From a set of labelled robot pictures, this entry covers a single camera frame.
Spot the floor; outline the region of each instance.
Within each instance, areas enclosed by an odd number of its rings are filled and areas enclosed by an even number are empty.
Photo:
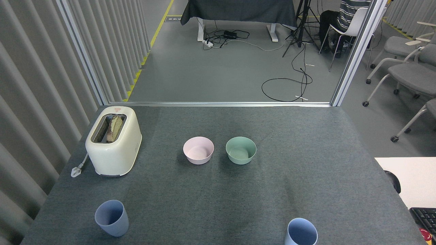
[[[181,15],[187,0],[154,2],[146,10],[149,37],[156,34],[167,10],[168,15]],[[204,24],[206,32],[216,29],[213,21],[205,21]],[[306,72],[313,78],[313,83],[307,85],[302,96],[307,99],[306,102],[330,101],[346,64],[346,56],[335,59],[332,72],[329,73],[332,54],[318,55],[312,44],[306,45],[305,56],[303,52],[295,58],[303,49],[292,45],[282,58],[289,43],[284,41],[289,30],[283,26],[277,27],[278,43],[271,42],[263,23],[217,21],[216,26],[219,30],[249,31],[250,36],[246,41],[263,49],[281,48],[262,51],[247,43],[233,41],[223,48],[205,51],[202,43],[196,41],[198,24],[194,18],[184,26],[180,22],[164,22],[129,102],[273,102],[262,93],[262,83],[271,78],[301,81],[302,75],[294,71],[291,64],[297,70],[304,69],[304,64],[307,64]],[[311,33],[316,33],[316,29],[311,28]],[[371,60],[382,49],[385,40],[394,35],[402,36],[387,24],[381,24],[375,33],[375,44],[378,45],[372,52]],[[405,89],[399,95],[394,95],[395,82],[387,80],[368,107],[361,105],[386,74],[389,65],[383,66],[373,77],[372,84],[367,85],[365,80],[371,72],[371,69],[365,70],[368,54],[367,51],[341,105],[361,134],[367,150],[374,157],[436,156],[436,132],[433,131],[436,124],[430,114],[421,116],[412,125],[412,132],[401,136],[398,142],[390,141],[390,137],[418,112],[427,98],[421,96],[413,99],[413,94]],[[272,80],[263,88],[268,96],[284,101],[297,99],[296,96],[301,95],[301,84],[292,81]]]

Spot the computer mouse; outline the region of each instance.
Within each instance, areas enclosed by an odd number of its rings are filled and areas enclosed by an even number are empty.
[[[385,170],[385,173],[387,174],[387,176],[389,176],[389,180],[394,185],[394,189],[397,191],[398,194],[400,194],[401,186],[400,186],[400,181],[398,180],[398,178],[395,176],[395,174],[393,174],[389,171]]]

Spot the black pants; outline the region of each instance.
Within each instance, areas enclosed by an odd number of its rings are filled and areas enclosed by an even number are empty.
[[[331,10],[326,10],[324,11],[321,15],[320,15],[320,41],[321,41],[321,46],[322,47],[327,47],[328,46],[328,37],[326,38],[324,44],[322,44],[324,37],[326,36],[329,26],[332,25],[335,28],[344,31],[341,27],[338,27],[337,24],[337,16],[339,15],[339,12],[337,11],[331,11]],[[344,45],[344,38],[341,38],[341,41],[339,42],[339,45],[337,47],[337,50],[341,51],[342,47]]]

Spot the blue cup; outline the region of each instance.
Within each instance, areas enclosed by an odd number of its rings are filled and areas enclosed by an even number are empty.
[[[315,226],[303,218],[295,218],[288,224],[285,245],[315,245],[318,232]]]
[[[97,208],[95,222],[109,235],[119,237],[129,229],[129,218],[122,202],[118,200],[105,201]]]

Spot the striped shirt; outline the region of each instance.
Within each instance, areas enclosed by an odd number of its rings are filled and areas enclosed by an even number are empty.
[[[362,7],[368,7],[370,3],[371,0],[342,0],[337,17],[338,27],[346,31],[356,11]]]

